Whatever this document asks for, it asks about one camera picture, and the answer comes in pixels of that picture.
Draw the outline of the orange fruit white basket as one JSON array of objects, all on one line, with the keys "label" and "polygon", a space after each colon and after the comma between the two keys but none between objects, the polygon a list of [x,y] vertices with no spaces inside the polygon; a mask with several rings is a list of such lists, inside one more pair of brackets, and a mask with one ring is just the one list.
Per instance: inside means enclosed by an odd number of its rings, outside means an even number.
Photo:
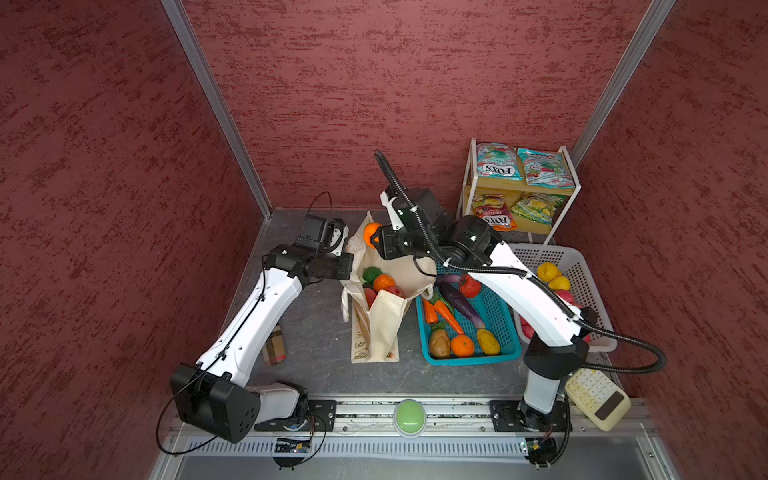
[{"label": "orange fruit white basket", "polygon": [[373,249],[376,249],[378,245],[378,241],[374,239],[374,236],[377,234],[380,227],[380,224],[371,222],[368,223],[363,230],[363,240]]}]

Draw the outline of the red apple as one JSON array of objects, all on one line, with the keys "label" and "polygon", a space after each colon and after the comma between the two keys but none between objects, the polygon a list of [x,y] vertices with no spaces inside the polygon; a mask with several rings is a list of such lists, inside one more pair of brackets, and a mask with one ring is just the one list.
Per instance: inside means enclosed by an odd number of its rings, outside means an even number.
[{"label": "red apple", "polygon": [[364,291],[364,295],[367,303],[367,308],[370,309],[377,298],[377,292],[374,290],[372,286],[368,286],[368,285],[364,286],[363,291]]},{"label": "red apple", "polygon": [[400,298],[405,298],[406,297],[405,293],[397,285],[392,285],[392,286],[386,287],[385,291],[390,292],[393,295],[396,295],[396,296],[398,296]]}]

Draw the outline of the orange pumpkin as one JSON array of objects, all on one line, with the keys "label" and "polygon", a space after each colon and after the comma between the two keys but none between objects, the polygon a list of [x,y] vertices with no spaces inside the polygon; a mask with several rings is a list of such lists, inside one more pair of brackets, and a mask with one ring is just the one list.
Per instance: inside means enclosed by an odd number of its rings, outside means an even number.
[{"label": "orange pumpkin", "polygon": [[376,292],[386,290],[388,288],[394,288],[396,286],[395,280],[387,274],[381,274],[376,277],[373,282],[373,287]]}]

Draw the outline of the orange candy bag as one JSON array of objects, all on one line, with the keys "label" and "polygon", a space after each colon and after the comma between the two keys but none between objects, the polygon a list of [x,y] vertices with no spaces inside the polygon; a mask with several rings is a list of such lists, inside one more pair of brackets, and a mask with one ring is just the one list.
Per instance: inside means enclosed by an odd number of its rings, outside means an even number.
[{"label": "orange candy bag", "polygon": [[498,232],[517,229],[517,223],[507,205],[506,198],[501,193],[474,195],[472,212]]}]

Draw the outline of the cream canvas grocery bag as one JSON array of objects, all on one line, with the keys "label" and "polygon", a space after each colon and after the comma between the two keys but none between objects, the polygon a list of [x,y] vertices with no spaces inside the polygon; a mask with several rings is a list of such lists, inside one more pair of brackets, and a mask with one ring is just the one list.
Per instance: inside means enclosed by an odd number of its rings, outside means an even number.
[{"label": "cream canvas grocery bag", "polygon": [[[350,236],[344,251],[353,255],[350,278],[343,280],[342,314],[352,327],[351,362],[354,364],[397,362],[397,334],[411,305],[433,293],[436,264],[429,258],[407,255],[384,260],[363,239],[364,229],[374,218],[367,213],[356,232]],[[369,300],[364,292],[364,272],[378,268],[393,278],[397,293],[382,291]]]}]

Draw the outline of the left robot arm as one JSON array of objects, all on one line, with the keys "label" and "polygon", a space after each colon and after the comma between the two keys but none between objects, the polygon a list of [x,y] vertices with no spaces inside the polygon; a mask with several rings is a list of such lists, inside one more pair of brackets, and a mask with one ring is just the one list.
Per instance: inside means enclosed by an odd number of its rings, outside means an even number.
[{"label": "left robot arm", "polygon": [[230,324],[194,364],[179,364],[171,376],[168,403],[181,421],[232,444],[257,424],[304,423],[307,393],[301,386],[247,385],[274,327],[301,292],[325,279],[349,279],[353,256],[343,250],[348,235],[336,215],[307,213],[292,244],[263,255],[257,283]]}]

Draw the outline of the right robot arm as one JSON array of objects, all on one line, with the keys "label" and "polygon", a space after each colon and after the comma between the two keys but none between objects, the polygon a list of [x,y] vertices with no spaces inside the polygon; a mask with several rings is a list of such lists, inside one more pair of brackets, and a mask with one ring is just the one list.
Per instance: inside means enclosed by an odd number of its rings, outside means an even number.
[{"label": "right robot arm", "polygon": [[430,190],[407,189],[383,152],[375,151],[374,157],[389,183],[381,199],[390,222],[368,237],[378,254],[385,260],[430,258],[448,270],[466,273],[532,326],[533,340],[523,357],[528,369],[526,387],[516,413],[521,428],[539,432],[550,428],[561,384],[580,368],[592,366],[587,360],[587,333],[626,342],[654,355],[653,363],[622,367],[622,374],[650,374],[666,366],[667,358],[659,347],[602,329],[595,323],[593,309],[566,303],[484,220],[475,215],[451,219]]}]

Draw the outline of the teal candy bag left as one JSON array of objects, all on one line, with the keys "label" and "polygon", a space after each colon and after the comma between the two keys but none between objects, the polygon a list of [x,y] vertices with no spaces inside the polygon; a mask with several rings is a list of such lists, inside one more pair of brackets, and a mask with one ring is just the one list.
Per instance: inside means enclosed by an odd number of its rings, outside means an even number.
[{"label": "teal candy bag left", "polygon": [[477,174],[479,177],[520,181],[517,151],[503,143],[483,142],[477,145]]}]

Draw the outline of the teal candy bag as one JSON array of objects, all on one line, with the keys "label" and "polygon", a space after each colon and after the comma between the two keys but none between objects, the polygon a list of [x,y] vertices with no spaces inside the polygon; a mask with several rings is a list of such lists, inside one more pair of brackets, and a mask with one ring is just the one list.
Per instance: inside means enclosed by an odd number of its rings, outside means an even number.
[{"label": "teal candy bag", "polygon": [[477,145],[477,174],[479,177],[520,181],[517,151],[503,143],[483,142]]},{"label": "teal candy bag", "polygon": [[555,189],[574,188],[575,182],[559,152],[541,152],[518,148],[524,178],[529,186]]}]

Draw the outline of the green yellow candy bag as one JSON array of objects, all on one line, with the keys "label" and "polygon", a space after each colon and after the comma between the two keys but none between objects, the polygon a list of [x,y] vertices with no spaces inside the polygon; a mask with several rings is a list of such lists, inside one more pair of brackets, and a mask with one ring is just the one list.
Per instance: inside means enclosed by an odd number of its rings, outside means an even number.
[{"label": "green yellow candy bag", "polygon": [[566,203],[566,200],[566,196],[525,192],[510,208],[510,212],[535,223],[551,225],[555,213]]}]

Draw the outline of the teal candy bag right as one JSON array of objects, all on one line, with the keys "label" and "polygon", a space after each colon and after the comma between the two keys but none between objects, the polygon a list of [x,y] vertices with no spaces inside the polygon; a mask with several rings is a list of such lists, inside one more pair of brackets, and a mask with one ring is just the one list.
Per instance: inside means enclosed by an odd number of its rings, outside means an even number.
[{"label": "teal candy bag right", "polygon": [[559,152],[541,152],[518,148],[524,178],[529,186],[555,189],[574,188],[575,182]]}]

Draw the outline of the orange carrot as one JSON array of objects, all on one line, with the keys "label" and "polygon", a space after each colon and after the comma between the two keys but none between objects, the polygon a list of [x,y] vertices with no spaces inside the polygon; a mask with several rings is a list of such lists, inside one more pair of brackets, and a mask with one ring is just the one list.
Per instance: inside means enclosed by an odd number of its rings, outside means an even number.
[{"label": "orange carrot", "polygon": [[458,334],[463,335],[464,330],[460,323],[456,320],[455,315],[451,307],[443,300],[436,300],[433,304],[436,313],[447,322],[447,324]]},{"label": "orange carrot", "polygon": [[425,321],[429,325],[436,324],[439,321],[438,314],[434,308],[434,305],[426,299],[422,300]]}]

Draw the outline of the white wooden shelf rack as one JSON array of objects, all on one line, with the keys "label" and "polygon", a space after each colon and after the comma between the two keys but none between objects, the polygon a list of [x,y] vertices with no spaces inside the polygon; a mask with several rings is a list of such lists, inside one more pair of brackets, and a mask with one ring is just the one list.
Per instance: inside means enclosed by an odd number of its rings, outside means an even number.
[{"label": "white wooden shelf rack", "polygon": [[477,145],[483,143],[475,139],[470,141],[467,154],[467,163],[463,174],[462,187],[459,195],[458,207],[455,216],[460,218],[464,215],[473,214],[472,200],[474,195],[501,193],[505,196],[509,209],[521,198],[525,192],[547,193],[552,195],[566,196],[566,203],[558,209],[553,218],[552,224],[535,223],[525,218],[513,215],[517,223],[517,229],[510,232],[500,232],[505,234],[520,234],[532,240],[535,236],[539,237],[545,245],[555,243],[555,233],[563,223],[563,220],[572,207],[575,199],[582,190],[580,179],[575,171],[571,156],[566,147],[561,146],[556,151],[541,152],[559,152],[562,154],[567,168],[575,182],[574,188],[555,189],[529,186],[524,178],[523,165],[518,155],[518,165],[521,168],[523,179],[520,181],[503,180],[497,178],[479,177],[477,174]]}]

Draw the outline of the purple eggplant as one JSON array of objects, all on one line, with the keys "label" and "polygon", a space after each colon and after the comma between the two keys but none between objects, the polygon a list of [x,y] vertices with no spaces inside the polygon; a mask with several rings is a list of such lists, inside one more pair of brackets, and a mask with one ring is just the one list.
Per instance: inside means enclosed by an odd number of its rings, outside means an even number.
[{"label": "purple eggplant", "polygon": [[476,329],[486,328],[485,323],[478,312],[455,287],[448,283],[441,283],[438,286],[438,289],[442,297],[461,315],[471,321]]}]

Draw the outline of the plaid case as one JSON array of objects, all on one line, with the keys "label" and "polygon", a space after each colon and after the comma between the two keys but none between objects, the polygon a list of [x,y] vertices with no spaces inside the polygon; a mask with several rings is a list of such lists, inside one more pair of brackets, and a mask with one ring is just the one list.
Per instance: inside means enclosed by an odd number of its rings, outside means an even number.
[{"label": "plaid case", "polygon": [[286,359],[286,348],[281,326],[277,324],[268,336],[263,348],[262,357],[267,365],[279,365]]}]

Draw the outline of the teal plastic basket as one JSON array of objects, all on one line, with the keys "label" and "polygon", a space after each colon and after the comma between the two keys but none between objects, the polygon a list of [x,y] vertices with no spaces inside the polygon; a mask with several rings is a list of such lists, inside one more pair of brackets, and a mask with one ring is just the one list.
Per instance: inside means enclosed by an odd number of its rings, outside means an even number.
[{"label": "teal plastic basket", "polygon": [[475,366],[522,355],[507,304],[489,288],[427,259],[413,262],[433,282],[416,301],[422,353],[436,366]]}]

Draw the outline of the potato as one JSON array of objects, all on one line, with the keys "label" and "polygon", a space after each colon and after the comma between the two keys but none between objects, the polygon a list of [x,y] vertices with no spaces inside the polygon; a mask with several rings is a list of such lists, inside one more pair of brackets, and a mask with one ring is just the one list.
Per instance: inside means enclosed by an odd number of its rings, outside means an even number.
[{"label": "potato", "polygon": [[431,333],[428,351],[434,359],[449,359],[451,357],[451,339],[444,329],[437,329]]}]

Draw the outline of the orange tangerine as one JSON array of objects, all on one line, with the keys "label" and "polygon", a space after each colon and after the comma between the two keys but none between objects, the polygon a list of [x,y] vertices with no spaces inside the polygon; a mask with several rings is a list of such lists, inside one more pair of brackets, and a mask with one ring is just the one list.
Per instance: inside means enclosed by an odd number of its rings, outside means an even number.
[{"label": "orange tangerine", "polygon": [[458,358],[472,357],[475,352],[475,344],[467,335],[457,335],[450,341],[450,350]]}]

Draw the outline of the yellow bell pepper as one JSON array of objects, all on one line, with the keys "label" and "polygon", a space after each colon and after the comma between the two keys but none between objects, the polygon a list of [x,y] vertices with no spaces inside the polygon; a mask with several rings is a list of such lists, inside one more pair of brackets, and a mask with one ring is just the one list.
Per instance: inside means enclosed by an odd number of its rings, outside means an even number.
[{"label": "yellow bell pepper", "polygon": [[536,273],[538,278],[545,283],[550,283],[557,277],[561,276],[561,271],[557,265],[550,262],[540,264],[537,267]]}]

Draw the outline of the yellow corn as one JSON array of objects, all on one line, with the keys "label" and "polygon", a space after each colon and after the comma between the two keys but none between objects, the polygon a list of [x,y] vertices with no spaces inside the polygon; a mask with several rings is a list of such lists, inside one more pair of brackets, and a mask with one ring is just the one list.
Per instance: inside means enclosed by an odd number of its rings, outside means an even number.
[{"label": "yellow corn", "polygon": [[487,329],[476,332],[477,343],[484,355],[495,356],[501,352],[501,345],[495,336]]}]

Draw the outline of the white plastic basket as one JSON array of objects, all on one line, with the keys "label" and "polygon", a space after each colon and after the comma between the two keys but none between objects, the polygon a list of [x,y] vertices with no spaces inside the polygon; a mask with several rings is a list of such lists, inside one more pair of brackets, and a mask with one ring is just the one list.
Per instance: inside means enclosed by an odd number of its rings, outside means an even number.
[{"label": "white plastic basket", "polygon": [[514,243],[510,247],[518,259],[533,273],[543,263],[555,264],[569,280],[570,293],[574,300],[578,304],[591,307],[596,311],[596,323],[600,328],[613,331],[613,325],[596,283],[586,260],[579,251],[570,247],[530,243]]}]

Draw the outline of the yellow lemon white basket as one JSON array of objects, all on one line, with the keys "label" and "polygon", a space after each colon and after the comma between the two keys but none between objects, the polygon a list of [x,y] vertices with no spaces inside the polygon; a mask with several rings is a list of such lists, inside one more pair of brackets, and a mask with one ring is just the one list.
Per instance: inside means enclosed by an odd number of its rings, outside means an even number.
[{"label": "yellow lemon white basket", "polygon": [[552,290],[562,290],[562,291],[569,291],[571,289],[571,282],[570,280],[565,277],[564,275],[560,275],[552,279],[548,286]]}]

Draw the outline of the green push button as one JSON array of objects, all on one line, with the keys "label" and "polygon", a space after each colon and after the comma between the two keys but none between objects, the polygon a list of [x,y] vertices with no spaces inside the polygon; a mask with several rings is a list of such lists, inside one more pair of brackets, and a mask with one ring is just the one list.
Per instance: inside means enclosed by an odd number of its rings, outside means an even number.
[{"label": "green push button", "polygon": [[426,411],[414,399],[400,401],[393,412],[393,423],[397,433],[404,438],[417,438],[426,428]]}]

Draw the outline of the cream calculator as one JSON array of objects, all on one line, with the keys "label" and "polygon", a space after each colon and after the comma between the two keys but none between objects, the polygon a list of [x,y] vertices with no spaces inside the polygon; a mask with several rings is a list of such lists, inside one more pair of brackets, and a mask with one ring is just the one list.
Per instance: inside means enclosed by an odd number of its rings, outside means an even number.
[{"label": "cream calculator", "polygon": [[570,401],[604,432],[611,431],[631,408],[627,394],[598,370],[577,370],[567,380],[565,392]]}]

